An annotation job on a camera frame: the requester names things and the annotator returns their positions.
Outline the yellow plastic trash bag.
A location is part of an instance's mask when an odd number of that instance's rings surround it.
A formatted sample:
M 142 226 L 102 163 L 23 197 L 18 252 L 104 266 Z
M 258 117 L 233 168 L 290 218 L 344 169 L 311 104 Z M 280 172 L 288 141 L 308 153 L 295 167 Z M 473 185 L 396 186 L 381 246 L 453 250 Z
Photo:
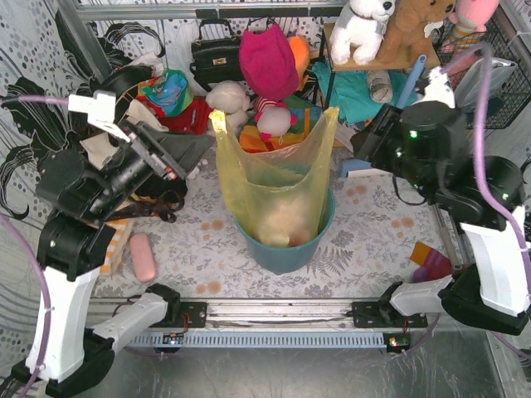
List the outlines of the yellow plastic trash bag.
M 214 110 L 217 173 L 228 210 L 253 239 L 274 247 L 303 245 L 318 234 L 329 189 L 339 111 L 326 109 L 308 137 L 265 153 L 244 151 Z

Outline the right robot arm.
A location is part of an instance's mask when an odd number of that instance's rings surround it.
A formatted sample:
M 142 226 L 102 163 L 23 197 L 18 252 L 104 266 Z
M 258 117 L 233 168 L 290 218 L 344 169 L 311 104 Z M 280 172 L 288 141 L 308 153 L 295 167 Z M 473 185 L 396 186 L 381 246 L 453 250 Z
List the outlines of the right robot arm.
M 517 336 L 528 321 L 528 278 L 515 229 L 525 219 L 524 180 L 506 158 L 483 160 L 481 193 L 465 116 L 439 101 L 399 109 L 385 104 L 352 144 L 358 159 L 407 180 L 423 203 L 446 211 L 470 242 L 474 260 L 456 273 L 421 283 L 395 283 L 383 308 L 403 316 L 446 313 L 465 325 Z

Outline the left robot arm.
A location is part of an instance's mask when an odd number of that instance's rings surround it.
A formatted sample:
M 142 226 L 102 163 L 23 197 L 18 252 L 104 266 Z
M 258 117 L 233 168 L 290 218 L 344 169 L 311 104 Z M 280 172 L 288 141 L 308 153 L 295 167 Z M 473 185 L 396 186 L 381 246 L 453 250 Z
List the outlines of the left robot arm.
M 116 354 L 157 323 L 186 321 L 177 291 L 154 284 L 122 313 L 93 327 L 90 297 L 114 236 L 110 219 L 150 177 L 185 178 L 213 145 L 208 135 L 160 133 L 144 122 L 116 127 L 120 145 L 103 167 L 75 150 L 41 165 L 37 195 L 53 211 L 30 254 L 41 285 L 37 330 L 28 357 L 11 378 L 43 381 L 51 397 L 72 397 L 98 385 Z

